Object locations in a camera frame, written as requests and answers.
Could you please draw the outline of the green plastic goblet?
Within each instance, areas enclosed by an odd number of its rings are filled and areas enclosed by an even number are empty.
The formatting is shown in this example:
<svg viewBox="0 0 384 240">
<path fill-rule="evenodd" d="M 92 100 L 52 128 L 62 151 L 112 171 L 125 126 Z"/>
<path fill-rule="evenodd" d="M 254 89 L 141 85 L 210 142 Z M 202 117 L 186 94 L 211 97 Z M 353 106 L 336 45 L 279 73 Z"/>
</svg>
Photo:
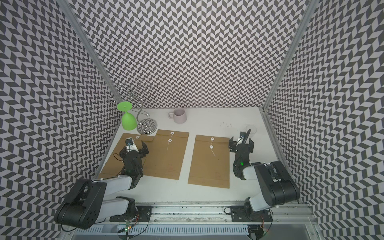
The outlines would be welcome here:
<svg viewBox="0 0 384 240">
<path fill-rule="evenodd" d="M 134 130 L 137 127 L 136 117 L 129 113 L 133 108 L 133 104 L 130 102 L 121 102 L 117 105 L 117 109 L 121 112 L 124 112 L 122 116 L 122 126 L 126 131 Z"/>
</svg>

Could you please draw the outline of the clear plastic cup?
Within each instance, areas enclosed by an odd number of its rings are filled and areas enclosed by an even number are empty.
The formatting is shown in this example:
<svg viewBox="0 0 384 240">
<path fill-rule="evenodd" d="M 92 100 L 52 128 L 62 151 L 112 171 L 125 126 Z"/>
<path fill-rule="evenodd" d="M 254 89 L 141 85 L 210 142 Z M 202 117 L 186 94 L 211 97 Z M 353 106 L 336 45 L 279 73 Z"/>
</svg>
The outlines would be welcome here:
<svg viewBox="0 0 384 240">
<path fill-rule="evenodd" d="M 247 125 L 246 126 L 246 133 L 250 132 L 249 138 L 253 137 L 257 133 L 258 129 L 255 125 Z"/>
</svg>

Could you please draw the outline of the pale pink ceramic mug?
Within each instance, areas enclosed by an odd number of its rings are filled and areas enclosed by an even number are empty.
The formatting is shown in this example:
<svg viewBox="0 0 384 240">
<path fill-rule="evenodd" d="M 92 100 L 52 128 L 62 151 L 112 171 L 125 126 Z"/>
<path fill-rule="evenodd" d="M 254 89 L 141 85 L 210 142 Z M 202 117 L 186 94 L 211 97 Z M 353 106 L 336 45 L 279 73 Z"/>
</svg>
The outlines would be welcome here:
<svg viewBox="0 0 384 240">
<path fill-rule="evenodd" d="M 187 121 L 186 110 L 183 108 L 176 108 L 168 114 L 170 119 L 173 119 L 177 124 L 183 124 Z"/>
</svg>

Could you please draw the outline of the aluminium front rail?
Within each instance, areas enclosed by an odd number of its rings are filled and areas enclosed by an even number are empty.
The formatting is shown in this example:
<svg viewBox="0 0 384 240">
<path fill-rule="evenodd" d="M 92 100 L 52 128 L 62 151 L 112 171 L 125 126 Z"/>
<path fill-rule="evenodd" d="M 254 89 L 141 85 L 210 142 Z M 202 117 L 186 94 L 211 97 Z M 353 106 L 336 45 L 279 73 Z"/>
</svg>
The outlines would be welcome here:
<svg viewBox="0 0 384 240">
<path fill-rule="evenodd" d="M 244 202 L 180 202 L 148 203 L 152 206 L 151 225 L 232 224 L 230 206 L 243 206 Z M 308 204 L 291 202 L 271 208 L 274 224 L 316 224 Z"/>
</svg>

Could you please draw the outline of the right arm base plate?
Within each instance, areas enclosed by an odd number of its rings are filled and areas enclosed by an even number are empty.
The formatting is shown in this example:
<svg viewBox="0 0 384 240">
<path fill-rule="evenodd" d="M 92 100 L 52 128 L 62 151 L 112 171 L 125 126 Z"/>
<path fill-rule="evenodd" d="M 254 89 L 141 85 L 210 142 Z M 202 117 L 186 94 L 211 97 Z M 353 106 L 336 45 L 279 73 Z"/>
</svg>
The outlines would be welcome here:
<svg viewBox="0 0 384 240">
<path fill-rule="evenodd" d="M 269 210 L 261 210 L 255 212 L 250 207 L 245 206 L 230 206 L 230 214 L 232 222 L 235 223 L 270 223 L 273 220 L 272 213 L 270 213 Z"/>
</svg>

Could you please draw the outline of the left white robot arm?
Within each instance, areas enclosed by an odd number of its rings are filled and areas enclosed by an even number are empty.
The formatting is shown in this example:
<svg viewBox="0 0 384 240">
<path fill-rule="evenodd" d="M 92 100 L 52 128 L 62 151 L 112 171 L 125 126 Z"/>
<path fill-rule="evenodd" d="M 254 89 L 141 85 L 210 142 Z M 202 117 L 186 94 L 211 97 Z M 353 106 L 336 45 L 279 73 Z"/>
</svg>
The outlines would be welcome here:
<svg viewBox="0 0 384 240">
<path fill-rule="evenodd" d="M 86 230 L 103 219 L 138 222 L 140 213 L 133 198 L 108 197 L 137 186 L 144 175 L 142 159 L 147 154 L 149 149 L 145 142 L 138 149 L 133 138 L 127 138 L 119 153 L 124 163 L 122 173 L 107 179 L 77 180 L 56 210 L 55 223 Z"/>
</svg>

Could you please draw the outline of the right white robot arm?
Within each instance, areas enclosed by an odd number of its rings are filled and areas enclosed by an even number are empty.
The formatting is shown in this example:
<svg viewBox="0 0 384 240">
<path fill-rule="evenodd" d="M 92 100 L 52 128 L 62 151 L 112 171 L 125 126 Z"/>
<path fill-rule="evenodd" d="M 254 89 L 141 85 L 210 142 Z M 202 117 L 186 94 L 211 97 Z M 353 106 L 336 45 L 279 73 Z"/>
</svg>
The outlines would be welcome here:
<svg viewBox="0 0 384 240">
<path fill-rule="evenodd" d="M 299 188 L 282 162 L 265 164 L 250 161 L 250 153 L 254 150 L 254 142 L 251 139 L 242 136 L 234 141 L 234 138 L 231 138 L 229 150 L 235 153 L 235 177 L 260 189 L 256 195 L 246 199 L 245 208 L 249 213 L 264 211 L 300 198 Z"/>
</svg>

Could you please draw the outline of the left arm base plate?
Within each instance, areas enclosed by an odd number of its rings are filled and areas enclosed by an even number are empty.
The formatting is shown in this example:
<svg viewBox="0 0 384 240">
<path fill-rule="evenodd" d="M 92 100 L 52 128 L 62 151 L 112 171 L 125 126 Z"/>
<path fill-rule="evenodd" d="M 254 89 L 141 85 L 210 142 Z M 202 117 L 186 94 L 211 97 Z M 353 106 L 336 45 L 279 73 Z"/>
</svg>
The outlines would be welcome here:
<svg viewBox="0 0 384 240">
<path fill-rule="evenodd" d="M 123 215 L 116 215 L 110 217 L 110 222 L 133 222 L 133 223 L 144 223 L 151 219 L 152 206 L 136 206 L 130 208 Z"/>
</svg>

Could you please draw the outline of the brown file bag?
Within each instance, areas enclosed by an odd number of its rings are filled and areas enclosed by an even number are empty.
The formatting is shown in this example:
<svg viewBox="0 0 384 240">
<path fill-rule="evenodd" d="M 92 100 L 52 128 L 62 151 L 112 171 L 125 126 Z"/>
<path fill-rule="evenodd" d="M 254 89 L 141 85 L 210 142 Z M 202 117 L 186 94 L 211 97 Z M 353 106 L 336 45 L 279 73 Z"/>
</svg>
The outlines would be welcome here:
<svg viewBox="0 0 384 240">
<path fill-rule="evenodd" d="M 124 163 L 122 162 L 122 158 L 119 156 L 119 153 L 126 146 L 125 140 L 127 138 L 133 138 L 136 147 L 138 149 L 142 149 L 142 141 L 149 147 L 149 142 L 152 142 L 155 137 L 124 133 L 118 143 L 112 147 L 112 153 L 103 166 L 101 173 L 98 176 L 99 179 L 112 178 L 121 174 Z"/>
<path fill-rule="evenodd" d="M 144 161 L 144 175 L 178 180 L 188 138 L 187 132 L 158 130 L 153 140 L 146 142 L 149 154 Z"/>
<path fill-rule="evenodd" d="M 188 183 L 223 189 L 230 187 L 229 138 L 196 136 Z"/>
</svg>

